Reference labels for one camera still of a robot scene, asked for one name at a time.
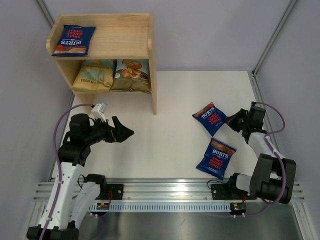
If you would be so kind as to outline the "light blue cassava chips bag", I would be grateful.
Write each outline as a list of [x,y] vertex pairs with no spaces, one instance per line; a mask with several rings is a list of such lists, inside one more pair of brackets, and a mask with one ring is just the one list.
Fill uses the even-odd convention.
[[151,94],[148,59],[118,59],[110,91]]

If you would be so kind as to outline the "yellow kettle chips bag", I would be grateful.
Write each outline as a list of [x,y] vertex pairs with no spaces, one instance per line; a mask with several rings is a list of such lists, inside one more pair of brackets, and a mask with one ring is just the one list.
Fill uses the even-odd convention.
[[115,59],[85,59],[70,89],[84,93],[107,93],[112,87],[116,67]]

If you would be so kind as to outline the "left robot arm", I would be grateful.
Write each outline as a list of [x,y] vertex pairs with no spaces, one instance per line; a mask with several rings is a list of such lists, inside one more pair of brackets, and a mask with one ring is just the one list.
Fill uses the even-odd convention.
[[122,143],[134,134],[116,116],[113,126],[96,119],[90,123],[85,113],[73,115],[61,147],[57,151],[58,174],[47,206],[36,226],[28,228],[29,240],[76,240],[80,225],[96,199],[103,199],[108,193],[104,175],[88,174],[78,194],[75,186],[81,176],[91,146],[101,141]]

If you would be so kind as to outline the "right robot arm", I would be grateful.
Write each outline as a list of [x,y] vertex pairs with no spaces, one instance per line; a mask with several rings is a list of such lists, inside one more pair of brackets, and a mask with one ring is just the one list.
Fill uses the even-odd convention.
[[[282,121],[279,130],[268,132],[263,129],[266,110],[259,105],[273,109]],[[229,116],[225,123],[235,132],[241,133],[247,145],[254,151],[257,162],[251,176],[234,173],[227,182],[227,193],[232,198],[242,194],[260,198],[265,203],[288,204],[292,198],[297,164],[283,156],[271,142],[270,135],[284,130],[284,117],[273,106],[252,102],[250,109],[241,109]]]

